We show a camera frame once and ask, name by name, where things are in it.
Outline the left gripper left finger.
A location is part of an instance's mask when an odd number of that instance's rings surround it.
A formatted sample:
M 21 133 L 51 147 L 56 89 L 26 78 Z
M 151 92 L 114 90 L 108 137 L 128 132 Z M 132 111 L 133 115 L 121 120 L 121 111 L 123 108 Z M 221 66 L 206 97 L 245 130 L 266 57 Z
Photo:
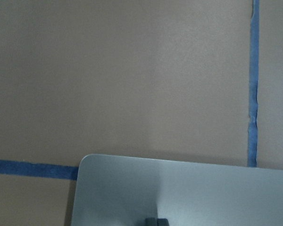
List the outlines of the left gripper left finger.
M 145 226 L 157 226 L 158 222 L 156 218 L 145 218 Z

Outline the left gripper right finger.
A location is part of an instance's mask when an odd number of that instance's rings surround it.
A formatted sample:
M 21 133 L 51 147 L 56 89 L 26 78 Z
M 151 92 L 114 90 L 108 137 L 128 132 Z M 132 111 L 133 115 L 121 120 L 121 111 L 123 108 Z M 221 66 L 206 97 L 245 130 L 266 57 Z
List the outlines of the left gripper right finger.
M 166 218 L 158 218 L 157 226 L 169 226 L 169 222 Z

